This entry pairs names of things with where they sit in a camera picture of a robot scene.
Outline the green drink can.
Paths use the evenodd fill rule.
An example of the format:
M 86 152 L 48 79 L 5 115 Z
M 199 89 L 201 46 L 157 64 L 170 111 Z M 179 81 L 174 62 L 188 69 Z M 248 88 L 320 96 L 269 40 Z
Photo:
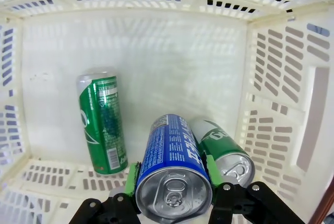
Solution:
M 95 172 L 102 175 L 122 172 L 128 166 L 128 159 L 115 69 L 88 69 L 77 77 L 76 88 Z
M 195 118 L 189 126 L 201 154 L 211 155 L 221 176 L 229 182 L 248 187 L 255 176 L 255 165 L 251 157 L 217 123 Z

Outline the cream plastic shopping basket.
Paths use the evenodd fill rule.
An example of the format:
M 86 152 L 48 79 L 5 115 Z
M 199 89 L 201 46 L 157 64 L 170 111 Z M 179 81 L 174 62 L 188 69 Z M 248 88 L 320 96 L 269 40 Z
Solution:
M 92 167 L 76 79 L 115 69 L 129 163 L 174 113 L 220 125 L 306 224 L 334 177 L 334 0 L 0 0 L 0 224 L 68 224 Z

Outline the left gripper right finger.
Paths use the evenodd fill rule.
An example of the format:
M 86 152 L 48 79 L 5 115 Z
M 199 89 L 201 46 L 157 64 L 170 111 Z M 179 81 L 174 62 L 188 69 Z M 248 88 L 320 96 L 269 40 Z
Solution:
M 205 167 L 213 192 L 208 224 L 232 224 L 233 215 L 242 215 L 252 224 L 304 224 L 265 183 L 232 184 L 221 177 L 212 155 L 205 155 Z

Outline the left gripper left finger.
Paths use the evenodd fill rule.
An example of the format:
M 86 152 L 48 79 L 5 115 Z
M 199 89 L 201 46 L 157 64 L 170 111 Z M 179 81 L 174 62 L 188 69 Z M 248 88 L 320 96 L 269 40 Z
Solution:
M 124 191 L 101 202 L 87 198 L 82 202 L 69 224 L 141 224 L 141 214 L 135 201 L 136 184 L 141 163 L 130 165 Z

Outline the blue drink can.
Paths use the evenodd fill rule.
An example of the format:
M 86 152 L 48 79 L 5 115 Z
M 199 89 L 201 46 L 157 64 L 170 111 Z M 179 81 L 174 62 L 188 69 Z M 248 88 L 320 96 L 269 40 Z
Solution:
M 190 127 L 176 114 L 151 126 L 135 200 L 141 213 L 161 224 L 177 224 L 204 214 L 213 192 Z

